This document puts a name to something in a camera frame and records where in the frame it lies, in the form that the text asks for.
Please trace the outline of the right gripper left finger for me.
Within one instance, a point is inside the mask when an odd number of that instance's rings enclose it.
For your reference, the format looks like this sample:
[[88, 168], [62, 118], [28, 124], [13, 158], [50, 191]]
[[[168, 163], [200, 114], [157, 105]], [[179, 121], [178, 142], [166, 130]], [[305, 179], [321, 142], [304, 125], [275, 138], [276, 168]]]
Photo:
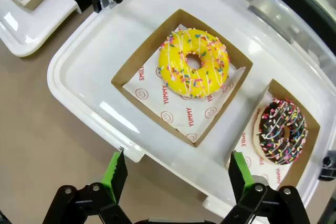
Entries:
[[114, 153], [100, 182], [82, 189], [59, 187], [43, 223], [85, 223], [89, 216], [99, 216], [102, 223], [131, 223], [119, 205], [127, 176], [123, 151]]

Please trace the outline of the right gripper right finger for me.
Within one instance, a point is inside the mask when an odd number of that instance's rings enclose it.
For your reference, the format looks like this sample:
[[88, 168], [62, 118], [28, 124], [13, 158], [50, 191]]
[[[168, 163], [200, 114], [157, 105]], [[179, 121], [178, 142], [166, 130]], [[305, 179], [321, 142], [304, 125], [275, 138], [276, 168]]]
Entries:
[[232, 151], [228, 174], [236, 205], [222, 223], [252, 223], [265, 217], [269, 223], [309, 223], [309, 218], [297, 189], [270, 186], [254, 181], [241, 152]]

